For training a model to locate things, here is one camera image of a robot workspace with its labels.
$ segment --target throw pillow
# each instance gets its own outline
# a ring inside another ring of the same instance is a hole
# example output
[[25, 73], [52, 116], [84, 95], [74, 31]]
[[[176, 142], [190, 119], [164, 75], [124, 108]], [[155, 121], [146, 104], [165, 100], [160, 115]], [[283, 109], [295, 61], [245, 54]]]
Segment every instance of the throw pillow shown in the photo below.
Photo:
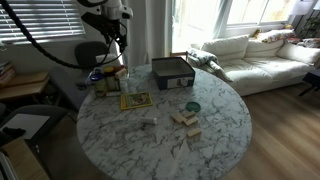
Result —
[[266, 33], [259, 33], [258, 40], [264, 43], [270, 43], [279, 41], [281, 39], [286, 39], [294, 36], [293, 29], [281, 29], [281, 30], [271, 30]]
[[305, 48], [287, 43], [276, 54], [284, 59], [314, 65], [314, 63], [320, 58], [320, 49]]
[[205, 42], [201, 50], [216, 55], [220, 61], [243, 59], [248, 42], [249, 35], [215, 39]]
[[216, 76], [217, 76], [218, 78], [222, 79], [222, 80], [225, 81], [225, 82], [233, 82], [233, 80], [230, 79], [230, 78], [226, 75], [226, 73], [224, 72], [224, 70], [223, 70], [218, 64], [216, 64], [215, 62], [213, 62], [213, 61], [207, 62], [207, 65], [214, 70], [214, 73], [216, 74]]
[[218, 58], [214, 54], [197, 50], [194, 48], [188, 49], [188, 56], [193, 57], [192, 59], [195, 61], [194, 63], [197, 66], [201, 66], [209, 61], [214, 61], [215, 63], [219, 64]]

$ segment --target wooden block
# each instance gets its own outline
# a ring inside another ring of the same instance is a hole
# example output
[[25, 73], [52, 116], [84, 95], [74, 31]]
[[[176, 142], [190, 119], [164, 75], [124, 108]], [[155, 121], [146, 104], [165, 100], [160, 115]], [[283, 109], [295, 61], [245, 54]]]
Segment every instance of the wooden block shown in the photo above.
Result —
[[191, 124], [195, 123], [195, 122], [198, 122], [198, 118], [197, 116], [194, 116], [193, 118], [187, 120], [187, 121], [184, 121], [184, 123], [187, 125], [187, 126], [190, 126]]
[[175, 120], [178, 123], [181, 123], [182, 121], [187, 121], [187, 119], [183, 117], [180, 113], [171, 114], [170, 116], [173, 120]]
[[126, 74], [127, 74], [127, 70], [125, 68], [123, 68], [120, 71], [116, 72], [116, 74], [114, 76], [115, 76], [115, 78], [120, 79], [120, 78], [124, 77]]
[[195, 136], [200, 133], [201, 133], [200, 128], [196, 128], [196, 129], [192, 129], [192, 130], [188, 131], [187, 135], [188, 135], [188, 137], [192, 137], [192, 136]]
[[194, 111], [183, 111], [182, 112], [182, 115], [185, 117], [185, 118], [189, 118], [191, 116], [194, 116], [196, 113]]

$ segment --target cardboard box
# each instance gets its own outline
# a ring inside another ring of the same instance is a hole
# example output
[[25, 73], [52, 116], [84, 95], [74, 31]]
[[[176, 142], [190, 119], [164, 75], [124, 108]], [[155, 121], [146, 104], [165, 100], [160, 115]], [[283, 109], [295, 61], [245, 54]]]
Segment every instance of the cardboard box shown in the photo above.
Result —
[[193, 86], [195, 71], [181, 57], [152, 59], [152, 72], [160, 90]]

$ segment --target marble tabletop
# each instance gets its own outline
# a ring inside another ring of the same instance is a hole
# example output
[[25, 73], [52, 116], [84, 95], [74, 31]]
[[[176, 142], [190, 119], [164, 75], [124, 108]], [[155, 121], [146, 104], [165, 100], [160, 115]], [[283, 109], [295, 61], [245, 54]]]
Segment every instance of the marble tabletop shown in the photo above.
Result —
[[[129, 91], [150, 92], [153, 106], [120, 110], [120, 97], [89, 94], [78, 115], [81, 146], [101, 171], [114, 179], [218, 179], [242, 158], [251, 139], [251, 117], [241, 97], [225, 82], [195, 69], [192, 87], [160, 91], [151, 66], [133, 69]], [[170, 114], [187, 102], [201, 105], [199, 122], [175, 123]], [[158, 125], [143, 125], [156, 117]], [[199, 127], [201, 134], [186, 132]]]

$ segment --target black chair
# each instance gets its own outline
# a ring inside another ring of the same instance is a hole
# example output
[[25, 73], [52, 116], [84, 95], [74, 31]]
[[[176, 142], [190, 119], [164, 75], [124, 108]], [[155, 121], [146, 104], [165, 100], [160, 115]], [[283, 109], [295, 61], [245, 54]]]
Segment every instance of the black chair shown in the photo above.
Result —
[[67, 114], [68, 111], [64, 108], [51, 106], [51, 105], [28, 105], [20, 107], [12, 111], [3, 122], [0, 127], [3, 127], [17, 114], [31, 114], [31, 115], [42, 115], [49, 116], [50, 118], [44, 123], [43, 126], [27, 140], [30, 145], [36, 146], [42, 137], [46, 136]]
[[[97, 63], [96, 56], [107, 53], [107, 45], [100, 41], [90, 41], [80, 43], [75, 47], [74, 54], [80, 66], [91, 66]], [[82, 70], [82, 74], [76, 79], [75, 83], [79, 89], [85, 89], [85, 81], [93, 68]]]
[[61, 96], [67, 101], [71, 109], [79, 112], [82, 102], [89, 93], [89, 89], [79, 90], [74, 84], [74, 79], [60, 67], [52, 68], [49, 76], [50, 82], [52, 82]]

